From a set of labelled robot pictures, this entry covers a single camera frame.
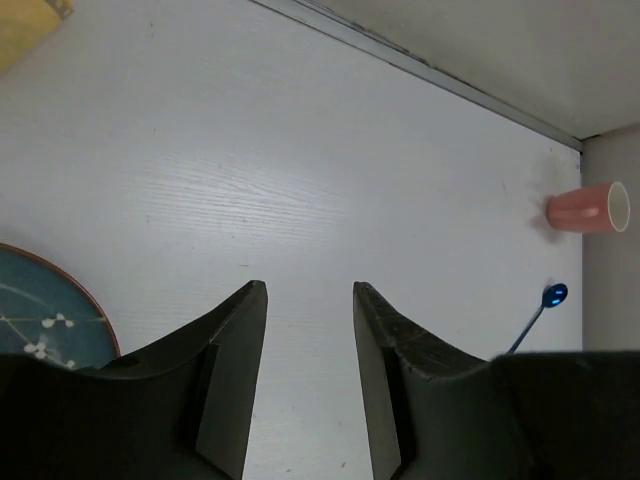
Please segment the yellow car-print placemat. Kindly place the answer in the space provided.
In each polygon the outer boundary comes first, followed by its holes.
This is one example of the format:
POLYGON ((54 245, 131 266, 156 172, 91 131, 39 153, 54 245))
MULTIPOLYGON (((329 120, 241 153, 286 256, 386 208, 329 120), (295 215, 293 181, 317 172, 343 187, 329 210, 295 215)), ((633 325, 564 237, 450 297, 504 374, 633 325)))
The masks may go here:
POLYGON ((73 13, 69 0, 1 0, 1 74, 41 44, 73 13))

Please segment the pink ceramic mug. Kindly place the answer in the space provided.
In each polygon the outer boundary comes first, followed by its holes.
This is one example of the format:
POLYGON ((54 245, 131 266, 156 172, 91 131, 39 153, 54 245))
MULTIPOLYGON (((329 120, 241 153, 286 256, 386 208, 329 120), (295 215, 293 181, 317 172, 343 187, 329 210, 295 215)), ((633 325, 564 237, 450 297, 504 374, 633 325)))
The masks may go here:
POLYGON ((624 232, 630 212, 629 195, 619 181, 556 195, 546 205, 552 228, 580 234, 624 232))

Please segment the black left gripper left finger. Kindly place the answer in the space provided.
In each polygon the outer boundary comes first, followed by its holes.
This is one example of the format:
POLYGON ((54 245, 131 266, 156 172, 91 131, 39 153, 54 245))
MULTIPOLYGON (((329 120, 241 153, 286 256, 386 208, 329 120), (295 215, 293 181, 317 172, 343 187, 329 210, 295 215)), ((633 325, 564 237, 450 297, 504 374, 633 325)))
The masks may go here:
POLYGON ((239 479, 267 317, 253 280, 108 365, 1 359, 5 479, 239 479))

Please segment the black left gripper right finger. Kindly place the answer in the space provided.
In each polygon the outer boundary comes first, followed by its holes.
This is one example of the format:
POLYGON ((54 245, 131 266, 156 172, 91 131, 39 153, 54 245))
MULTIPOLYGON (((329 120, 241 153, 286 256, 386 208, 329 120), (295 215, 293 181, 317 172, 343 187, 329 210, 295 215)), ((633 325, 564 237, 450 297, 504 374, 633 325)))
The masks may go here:
POLYGON ((635 351, 503 354, 485 361, 353 287, 377 479, 635 479, 635 351))

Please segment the teal ceramic plate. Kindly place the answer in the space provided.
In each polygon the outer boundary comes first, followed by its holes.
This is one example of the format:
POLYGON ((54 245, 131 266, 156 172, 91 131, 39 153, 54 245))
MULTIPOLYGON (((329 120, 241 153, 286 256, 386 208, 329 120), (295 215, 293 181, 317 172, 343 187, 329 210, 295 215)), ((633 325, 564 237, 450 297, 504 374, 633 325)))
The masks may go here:
POLYGON ((1 352, 67 370, 120 356, 106 314, 72 276, 26 250, 1 245, 1 352))

